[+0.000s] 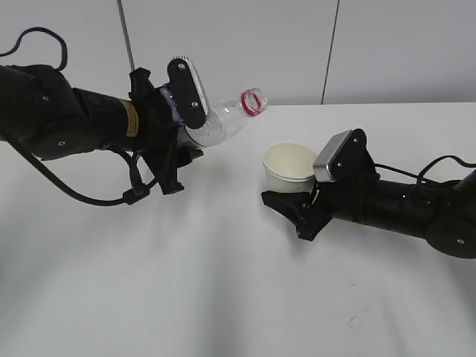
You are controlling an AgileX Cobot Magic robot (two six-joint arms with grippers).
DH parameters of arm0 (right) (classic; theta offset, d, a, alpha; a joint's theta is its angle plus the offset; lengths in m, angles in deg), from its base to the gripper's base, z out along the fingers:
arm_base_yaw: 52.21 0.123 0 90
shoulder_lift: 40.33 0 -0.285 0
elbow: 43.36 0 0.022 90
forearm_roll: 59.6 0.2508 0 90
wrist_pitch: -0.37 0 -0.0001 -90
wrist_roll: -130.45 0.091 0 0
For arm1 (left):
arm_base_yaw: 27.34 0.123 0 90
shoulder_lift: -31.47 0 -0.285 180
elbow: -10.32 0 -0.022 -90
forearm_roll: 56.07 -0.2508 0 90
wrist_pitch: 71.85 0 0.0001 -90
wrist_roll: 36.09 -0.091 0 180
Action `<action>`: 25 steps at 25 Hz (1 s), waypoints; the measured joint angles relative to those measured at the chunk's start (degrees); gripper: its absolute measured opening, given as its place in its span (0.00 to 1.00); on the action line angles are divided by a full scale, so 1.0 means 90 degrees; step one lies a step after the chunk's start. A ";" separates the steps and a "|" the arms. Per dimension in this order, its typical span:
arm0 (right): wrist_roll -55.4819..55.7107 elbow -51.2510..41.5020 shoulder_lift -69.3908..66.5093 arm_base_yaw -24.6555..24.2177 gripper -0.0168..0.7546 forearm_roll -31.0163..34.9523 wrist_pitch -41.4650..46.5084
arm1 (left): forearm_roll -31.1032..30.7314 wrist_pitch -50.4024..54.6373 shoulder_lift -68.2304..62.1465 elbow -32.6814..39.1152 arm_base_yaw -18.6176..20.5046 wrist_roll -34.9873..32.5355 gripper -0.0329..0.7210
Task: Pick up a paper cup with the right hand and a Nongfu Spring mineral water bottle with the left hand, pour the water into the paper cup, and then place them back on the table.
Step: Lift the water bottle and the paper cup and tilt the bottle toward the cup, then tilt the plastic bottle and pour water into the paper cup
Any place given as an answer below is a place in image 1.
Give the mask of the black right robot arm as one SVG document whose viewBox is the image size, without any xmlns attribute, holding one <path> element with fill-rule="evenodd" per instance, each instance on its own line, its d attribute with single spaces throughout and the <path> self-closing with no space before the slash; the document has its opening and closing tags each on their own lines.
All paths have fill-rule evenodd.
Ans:
<svg viewBox="0 0 476 357">
<path fill-rule="evenodd" d="M 436 182 L 426 173 L 415 183 L 385 181 L 367 151 L 362 129 L 334 135 L 317 157 L 310 192 L 262 192 L 263 204 L 286 217 L 300 239 L 312 241 L 332 219 L 425 240 L 452 257 L 475 258 L 475 174 Z"/>
</svg>

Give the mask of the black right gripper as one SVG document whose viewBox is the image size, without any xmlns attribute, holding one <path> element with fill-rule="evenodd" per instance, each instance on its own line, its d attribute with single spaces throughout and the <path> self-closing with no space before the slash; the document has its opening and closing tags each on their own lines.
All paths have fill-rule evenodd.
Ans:
<svg viewBox="0 0 476 357">
<path fill-rule="evenodd" d="M 292 223 L 298 223 L 300 239 L 312 241 L 334 218 L 350 221 L 364 215 L 364 204 L 379 180 L 376 165 L 367 151 L 367 136 L 363 129 L 351 129 L 331 166 L 334 182 L 317 182 L 311 198 L 307 192 L 261 193 L 263 204 Z"/>
</svg>

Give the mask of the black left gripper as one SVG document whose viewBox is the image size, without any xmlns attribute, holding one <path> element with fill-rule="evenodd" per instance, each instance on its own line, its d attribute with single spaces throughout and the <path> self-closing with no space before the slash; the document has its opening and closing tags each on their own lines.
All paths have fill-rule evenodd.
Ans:
<svg viewBox="0 0 476 357">
<path fill-rule="evenodd" d="M 185 126 L 176 108 L 169 82 L 154 87 L 149 80 L 150 71 L 137 68 L 129 74 L 129 98 L 139 117 L 136 149 L 152 171 L 164 195 L 184 189 L 177 171 L 203 156 L 201 149 L 179 147 L 179 129 Z"/>
</svg>

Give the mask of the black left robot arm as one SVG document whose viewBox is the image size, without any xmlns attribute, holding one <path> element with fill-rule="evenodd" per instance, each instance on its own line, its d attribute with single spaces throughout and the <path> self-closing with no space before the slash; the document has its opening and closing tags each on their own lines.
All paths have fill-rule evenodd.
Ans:
<svg viewBox="0 0 476 357">
<path fill-rule="evenodd" d="M 183 190 L 177 172 L 201 155 L 180 134 L 204 126 L 208 104 L 193 66 L 172 60 L 169 80 L 154 86 L 150 72 L 129 75 L 127 99 L 78 89 L 49 65 L 1 68 L 1 139 L 70 197 L 106 207 L 132 204 L 159 186 L 165 195 Z M 105 150 L 129 168 L 131 187 L 119 199 L 92 199 L 72 190 L 46 161 Z"/>
</svg>

